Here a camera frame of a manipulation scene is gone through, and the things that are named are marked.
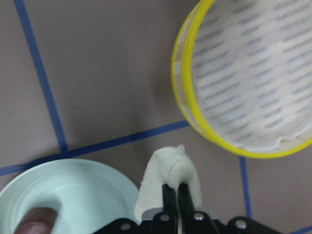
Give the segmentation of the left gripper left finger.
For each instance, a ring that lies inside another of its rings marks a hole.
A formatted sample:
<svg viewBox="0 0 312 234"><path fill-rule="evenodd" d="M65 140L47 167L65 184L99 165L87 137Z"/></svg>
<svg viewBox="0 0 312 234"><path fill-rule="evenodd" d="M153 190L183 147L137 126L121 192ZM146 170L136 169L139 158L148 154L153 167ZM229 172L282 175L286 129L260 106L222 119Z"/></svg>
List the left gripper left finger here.
<svg viewBox="0 0 312 234"><path fill-rule="evenodd" d="M162 185L163 196L163 212L161 215L161 223L164 225L164 233L178 233L178 207L176 200L176 192L170 188L168 184Z"/></svg>

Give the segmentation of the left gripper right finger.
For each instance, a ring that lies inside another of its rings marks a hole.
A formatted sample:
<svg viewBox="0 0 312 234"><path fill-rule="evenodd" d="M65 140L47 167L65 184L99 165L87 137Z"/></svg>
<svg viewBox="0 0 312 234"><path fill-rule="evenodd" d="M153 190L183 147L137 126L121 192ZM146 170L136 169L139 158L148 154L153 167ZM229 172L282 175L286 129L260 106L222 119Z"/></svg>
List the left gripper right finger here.
<svg viewBox="0 0 312 234"><path fill-rule="evenodd" d="M188 184L181 183L179 185L178 204L180 208L183 234L219 233L219 230L210 216L195 208Z"/></svg>

